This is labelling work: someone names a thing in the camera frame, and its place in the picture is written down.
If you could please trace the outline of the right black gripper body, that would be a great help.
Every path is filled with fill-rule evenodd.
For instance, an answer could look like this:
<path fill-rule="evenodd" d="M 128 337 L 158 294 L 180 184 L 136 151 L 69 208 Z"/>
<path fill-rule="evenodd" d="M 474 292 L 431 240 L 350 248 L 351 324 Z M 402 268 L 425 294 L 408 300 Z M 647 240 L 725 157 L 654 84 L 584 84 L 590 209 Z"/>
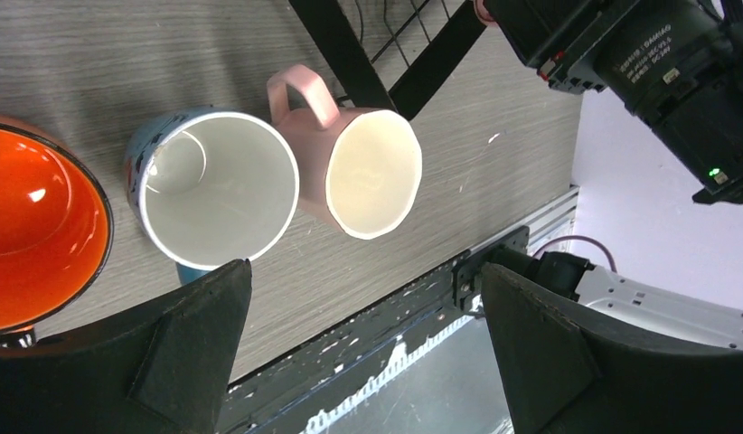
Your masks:
<path fill-rule="evenodd" d="M 520 62 L 557 91 L 612 90 L 701 183 L 743 204 L 743 3 L 485 1 Z"/>

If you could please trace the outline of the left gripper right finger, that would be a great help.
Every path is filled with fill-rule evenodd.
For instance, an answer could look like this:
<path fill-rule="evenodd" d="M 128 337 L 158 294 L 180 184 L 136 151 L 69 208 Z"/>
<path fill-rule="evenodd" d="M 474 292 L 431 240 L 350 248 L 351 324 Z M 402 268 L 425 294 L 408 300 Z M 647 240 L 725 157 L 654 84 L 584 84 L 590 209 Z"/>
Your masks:
<path fill-rule="evenodd" d="M 743 433 L 743 351 L 579 305 L 498 264 L 485 320 L 518 433 Z"/>

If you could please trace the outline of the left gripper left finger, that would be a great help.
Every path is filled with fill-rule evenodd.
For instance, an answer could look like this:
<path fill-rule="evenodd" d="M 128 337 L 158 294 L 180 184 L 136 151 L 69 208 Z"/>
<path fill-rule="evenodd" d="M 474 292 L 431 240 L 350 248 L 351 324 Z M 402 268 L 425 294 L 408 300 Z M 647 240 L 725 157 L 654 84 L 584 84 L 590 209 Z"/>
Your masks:
<path fill-rule="evenodd" d="M 252 295 L 233 260 L 115 315 L 0 348 L 0 433 L 212 433 Z"/>

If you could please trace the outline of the blue mug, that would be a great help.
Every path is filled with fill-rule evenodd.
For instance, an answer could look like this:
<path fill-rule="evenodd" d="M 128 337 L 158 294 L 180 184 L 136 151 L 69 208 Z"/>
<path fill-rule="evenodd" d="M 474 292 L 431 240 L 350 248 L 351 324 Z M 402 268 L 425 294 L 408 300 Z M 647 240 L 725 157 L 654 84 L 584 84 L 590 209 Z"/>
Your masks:
<path fill-rule="evenodd" d="M 211 106 L 139 127 L 124 172 L 128 204 L 148 239 L 197 273 L 267 253 L 292 222 L 300 191 L 296 158 L 274 127 Z"/>

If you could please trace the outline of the large orange mug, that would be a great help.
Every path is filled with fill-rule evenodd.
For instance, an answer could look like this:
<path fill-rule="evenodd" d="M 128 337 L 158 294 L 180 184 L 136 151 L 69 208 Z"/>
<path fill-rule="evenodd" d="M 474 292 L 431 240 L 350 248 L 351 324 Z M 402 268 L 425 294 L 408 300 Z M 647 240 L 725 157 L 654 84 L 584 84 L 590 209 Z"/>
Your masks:
<path fill-rule="evenodd" d="M 0 347 L 34 345 L 34 325 L 97 279 L 114 231 L 108 196 L 74 151 L 0 115 Z"/>

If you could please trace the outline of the light pink faceted mug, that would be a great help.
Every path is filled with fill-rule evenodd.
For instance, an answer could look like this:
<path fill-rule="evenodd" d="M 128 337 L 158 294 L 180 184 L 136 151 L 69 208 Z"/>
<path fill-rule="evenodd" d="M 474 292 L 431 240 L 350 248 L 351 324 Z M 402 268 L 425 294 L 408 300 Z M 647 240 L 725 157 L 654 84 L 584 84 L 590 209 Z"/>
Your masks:
<path fill-rule="evenodd" d="M 299 208 L 359 240 L 394 231 L 415 202 L 423 155 L 410 123 L 383 108 L 342 108 L 303 64 L 267 82 L 274 128 L 299 171 Z"/>

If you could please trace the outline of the pink patterned mug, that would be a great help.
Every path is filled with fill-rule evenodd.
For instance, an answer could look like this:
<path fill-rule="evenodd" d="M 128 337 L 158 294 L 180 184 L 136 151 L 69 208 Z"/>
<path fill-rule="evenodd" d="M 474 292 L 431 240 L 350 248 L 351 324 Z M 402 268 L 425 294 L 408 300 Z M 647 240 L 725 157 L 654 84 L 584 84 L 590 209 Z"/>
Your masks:
<path fill-rule="evenodd" d="M 491 16 L 490 12 L 485 6 L 485 0 L 474 0 L 475 15 L 478 20 L 487 27 L 497 27 L 498 23 Z"/>

